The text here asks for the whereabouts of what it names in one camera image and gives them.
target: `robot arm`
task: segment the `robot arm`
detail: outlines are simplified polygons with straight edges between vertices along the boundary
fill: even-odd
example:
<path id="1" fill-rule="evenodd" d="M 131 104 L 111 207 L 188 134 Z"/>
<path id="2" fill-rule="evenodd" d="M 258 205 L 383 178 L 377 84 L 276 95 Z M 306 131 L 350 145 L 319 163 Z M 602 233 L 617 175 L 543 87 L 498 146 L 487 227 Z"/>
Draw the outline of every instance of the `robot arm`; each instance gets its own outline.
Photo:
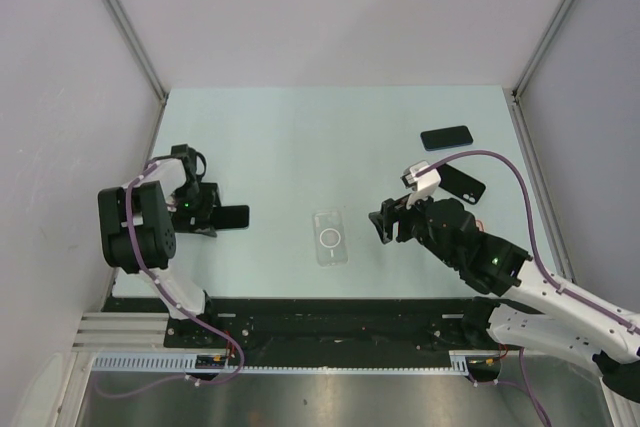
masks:
<path id="1" fill-rule="evenodd" d="M 431 194 L 440 182 L 435 167 L 421 162 L 407 169 L 402 180 L 413 192 L 388 199 L 369 214 L 380 240 L 390 242 L 397 228 L 397 242 L 417 240 L 481 294 L 546 314 L 527 315 L 514 303 L 477 299 L 474 304 L 483 313 L 471 316 L 474 335 L 481 332 L 485 340 L 522 345 L 599 370 L 612 390 L 640 402 L 640 316 L 547 272 L 511 242 L 481 232 L 457 200 L 435 201 Z"/>
<path id="2" fill-rule="evenodd" d="M 176 232 L 215 237 L 217 230 L 244 228 L 249 222 L 247 206 L 222 207 L 217 184 L 202 182 L 205 172 L 197 173 L 198 160 L 206 171 L 202 154 L 188 145 L 174 146 L 170 155 L 150 161 L 130 184 L 98 194 L 105 260 L 148 283 L 174 319 L 186 318 L 176 305 L 194 316 L 206 307 L 204 290 L 170 262 L 176 252 Z M 129 188 L 135 238 L 148 272 L 141 271 L 129 233 Z"/>

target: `light blue table surface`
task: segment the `light blue table surface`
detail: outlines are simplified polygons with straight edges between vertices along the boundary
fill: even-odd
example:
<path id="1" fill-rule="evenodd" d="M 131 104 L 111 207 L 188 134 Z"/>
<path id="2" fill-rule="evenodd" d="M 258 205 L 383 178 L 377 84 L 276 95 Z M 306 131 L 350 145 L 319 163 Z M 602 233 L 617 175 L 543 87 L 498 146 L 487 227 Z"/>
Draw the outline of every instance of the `light blue table surface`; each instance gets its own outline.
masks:
<path id="1" fill-rule="evenodd" d="M 426 152 L 424 130 L 467 125 L 474 144 Z M 247 230 L 212 239 L 178 235 L 176 268 L 209 295 L 279 298 L 442 298 L 474 291 L 417 242 L 382 245 L 367 214 L 405 195 L 403 170 L 469 149 L 507 156 L 529 184 L 507 104 L 498 86 L 178 89 L 169 96 L 153 155 L 188 143 L 208 161 L 223 205 L 248 204 Z M 465 208 L 488 232 L 530 250 L 515 177 L 491 158 L 452 165 L 484 182 Z M 451 197 L 438 189 L 436 198 Z M 542 258 L 556 271 L 534 202 Z M 312 216 L 338 209 L 349 262 L 321 267 Z M 154 295 L 118 274 L 116 297 Z"/>

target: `white wall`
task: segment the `white wall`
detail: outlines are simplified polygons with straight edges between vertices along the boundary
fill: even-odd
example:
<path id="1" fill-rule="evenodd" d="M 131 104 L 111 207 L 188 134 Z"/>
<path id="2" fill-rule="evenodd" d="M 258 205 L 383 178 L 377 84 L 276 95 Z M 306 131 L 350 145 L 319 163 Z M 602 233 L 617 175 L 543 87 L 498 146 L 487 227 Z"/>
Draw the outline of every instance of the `white wall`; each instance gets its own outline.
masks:
<path id="1" fill-rule="evenodd" d="M 508 87 L 560 0 L 122 1 L 171 87 Z"/>
<path id="2" fill-rule="evenodd" d="M 101 0 L 0 0 L 0 425 L 104 291 L 96 195 L 158 113 Z"/>
<path id="3" fill-rule="evenodd" d="M 640 0 L 578 0 L 523 108 L 578 282 L 640 311 Z"/>

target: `black phone case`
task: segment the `black phone case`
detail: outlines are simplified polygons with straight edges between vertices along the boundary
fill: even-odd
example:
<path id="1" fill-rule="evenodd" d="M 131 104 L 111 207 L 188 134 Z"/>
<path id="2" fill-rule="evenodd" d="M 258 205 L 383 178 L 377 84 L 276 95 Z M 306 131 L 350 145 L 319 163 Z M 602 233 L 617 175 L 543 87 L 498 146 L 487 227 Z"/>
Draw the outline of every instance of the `black phone case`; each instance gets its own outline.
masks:
<path id="1" fill-rule="evenodd" d="M 448 164 L 441 165 L 436 170 L 440 174 L 440 187 L 468 204 L 477 204 L 487 189 L 479 180 Z"/>
<path id="2" fill-rule="evenodd" d="M 427 151 L 450 149 L 473 144 L 473 137 L 466 125 L 427 130 L 420 133 L 422 145 Z"/>

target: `metal floor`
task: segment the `metal floor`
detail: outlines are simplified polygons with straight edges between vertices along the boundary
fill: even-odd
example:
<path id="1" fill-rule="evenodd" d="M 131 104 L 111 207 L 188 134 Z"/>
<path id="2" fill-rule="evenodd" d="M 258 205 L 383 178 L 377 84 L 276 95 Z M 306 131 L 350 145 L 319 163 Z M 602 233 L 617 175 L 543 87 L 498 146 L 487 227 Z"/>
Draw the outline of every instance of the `metal floor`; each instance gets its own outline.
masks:
<path id="1" fill-rule="evenodd" d="M 527 359 L 534 392 L 555 427 L 611 426 L 595 377 L 549 357 Z M 94 373 L 103 390 L 126 392 L 157 374 Z M 517 356 L 503 380 L 520 382 Z M 126 400 L 88 390 L 79 427 L 539 427 L 531 402 L 508 386 L 460 376 L 247 374 L 222 386 L 181 380 Z"/>

